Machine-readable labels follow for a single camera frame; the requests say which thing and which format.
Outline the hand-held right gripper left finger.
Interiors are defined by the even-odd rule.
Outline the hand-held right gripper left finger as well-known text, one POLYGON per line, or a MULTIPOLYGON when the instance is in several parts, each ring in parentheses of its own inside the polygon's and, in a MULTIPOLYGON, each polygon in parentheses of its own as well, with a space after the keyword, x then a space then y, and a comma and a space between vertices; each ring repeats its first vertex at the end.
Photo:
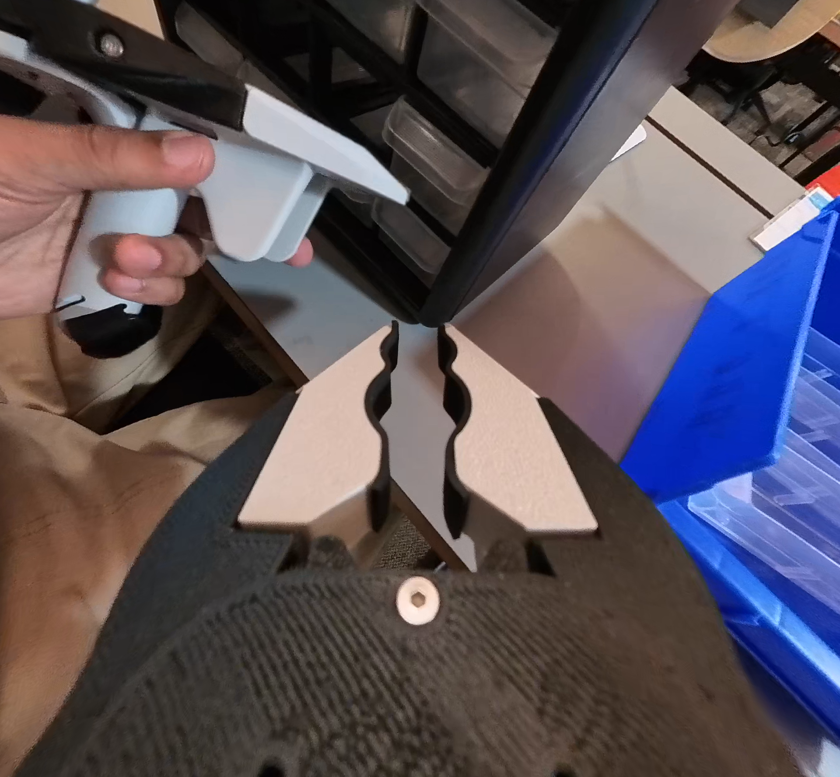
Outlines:
POLYGON ((391 511, 389 440, 399 329, 391 322, 299 391, 237 523, 360 544, 391 511))

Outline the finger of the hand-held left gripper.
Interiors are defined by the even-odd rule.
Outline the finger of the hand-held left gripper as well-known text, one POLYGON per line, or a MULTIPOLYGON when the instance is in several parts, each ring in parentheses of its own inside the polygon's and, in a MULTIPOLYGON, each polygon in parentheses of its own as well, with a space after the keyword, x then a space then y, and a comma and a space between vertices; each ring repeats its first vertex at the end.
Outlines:
POLYGON ((372 152, 261 89, 245 85, 243 132, 340 182, 407 204, 408 189, 372 152))

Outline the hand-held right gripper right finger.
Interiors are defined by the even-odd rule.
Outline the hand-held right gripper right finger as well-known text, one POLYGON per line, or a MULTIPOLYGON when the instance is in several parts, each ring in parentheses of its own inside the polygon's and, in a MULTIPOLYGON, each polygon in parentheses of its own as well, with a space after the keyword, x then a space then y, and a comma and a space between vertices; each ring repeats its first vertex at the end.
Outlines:
POLYGON ((474 544, 591 536, 598 522, 555 436, 544 400, 453 325, 437 331, 444 519, 474 544))

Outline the rows of clear cabinet drawers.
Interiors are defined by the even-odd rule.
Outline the rows of clear cabinet drawers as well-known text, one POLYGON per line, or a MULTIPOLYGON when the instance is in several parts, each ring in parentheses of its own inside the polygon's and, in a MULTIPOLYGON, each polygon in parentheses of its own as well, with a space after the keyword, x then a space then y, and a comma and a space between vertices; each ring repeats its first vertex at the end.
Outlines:
POLYGON ((372 149, 411 193, 335 192, 334 223, 432 286, 571 0, 162 0, 183 44, 372 149))

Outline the blue plastic bin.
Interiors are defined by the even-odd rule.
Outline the blue plastic bin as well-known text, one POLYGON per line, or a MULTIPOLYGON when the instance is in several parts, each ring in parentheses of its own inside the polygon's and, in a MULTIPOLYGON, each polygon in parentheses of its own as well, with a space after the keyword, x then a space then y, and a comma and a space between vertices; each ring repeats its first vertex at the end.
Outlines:
POLYGON ((837 225, 836 198, 710 297, 621 461, 699 566, 734 641, 835 742, 838 612, 698 518, 688 499, 778 460, 809 329, 838 344, 837 225))

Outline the clear plastic drawer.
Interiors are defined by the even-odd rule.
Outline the clear plastic drawer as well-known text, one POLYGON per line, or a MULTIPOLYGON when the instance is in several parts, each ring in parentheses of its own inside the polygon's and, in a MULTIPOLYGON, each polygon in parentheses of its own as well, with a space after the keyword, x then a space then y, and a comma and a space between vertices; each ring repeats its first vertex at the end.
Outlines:
POLYGON ((839 346, 814 328, 805 341, 791 417, 808 440, 839 445, 839 346))
POLYGON ((838 430, 794 421, 770 467, 691 496, 688 509, 839 611, 838 430))

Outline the black drawer cabinet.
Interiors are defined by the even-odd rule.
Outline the black drawer cabinet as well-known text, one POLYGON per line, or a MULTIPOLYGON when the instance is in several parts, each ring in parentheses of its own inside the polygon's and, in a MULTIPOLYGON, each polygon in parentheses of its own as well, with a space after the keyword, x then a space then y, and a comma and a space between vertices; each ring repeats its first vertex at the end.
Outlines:
MULTIPOLYGON (((155 0, 164 31, 183 42, 155 0)), ((549 57, 434 283, 401 280, 334 223, 328 194, 315 221, 326 241, 414 322, 436 326, 530 251, 581 198, 655 104, 657 84, 683 58, 676 26, 695 0, 570 0, 549 57)))

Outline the person's left hand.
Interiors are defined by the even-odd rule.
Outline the person's left hand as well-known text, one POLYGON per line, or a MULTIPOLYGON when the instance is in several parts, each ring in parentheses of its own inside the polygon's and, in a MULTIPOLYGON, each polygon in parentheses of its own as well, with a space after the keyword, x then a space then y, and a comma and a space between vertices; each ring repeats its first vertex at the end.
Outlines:
MULTIPOLYGON (((142 132, 87 124, 1 118, 1 316, 47 313, 81 219, 98 191, 192 190, 214 168, 212 142, 181 131, 142 132)), ((185 232, 104 241, 100 282, 118 298, 172 306, 206 259, 209 227, 200 205, 185 232)))

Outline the white metal stand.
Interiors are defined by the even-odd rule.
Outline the white metal stand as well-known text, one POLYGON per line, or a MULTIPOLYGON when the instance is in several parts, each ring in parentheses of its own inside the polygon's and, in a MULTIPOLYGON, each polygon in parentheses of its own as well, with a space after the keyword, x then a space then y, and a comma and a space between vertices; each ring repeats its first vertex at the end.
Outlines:
POLYGON ((626 141, 621 145, 621 147, 614 153, 613 157, 610 159, 610 163, 613 163, 615 160, 619 159, 625 153, 633 150, 638 145, 645 142, 647 138, 647 131, 643 123, 638 124, 634 131, 630 134, 630 136, 626 139, 626 141))

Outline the printed paper sheet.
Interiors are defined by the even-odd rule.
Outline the printed paper sheet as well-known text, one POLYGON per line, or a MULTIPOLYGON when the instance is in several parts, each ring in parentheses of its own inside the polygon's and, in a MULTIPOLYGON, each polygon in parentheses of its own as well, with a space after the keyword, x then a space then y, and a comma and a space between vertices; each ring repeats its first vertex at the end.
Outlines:
POLYGON ((820 186, 806 191, 792 205, 756 231, 750 237, 751 243, 763 253, 767 253, 817 218, 834 198, 820 186))

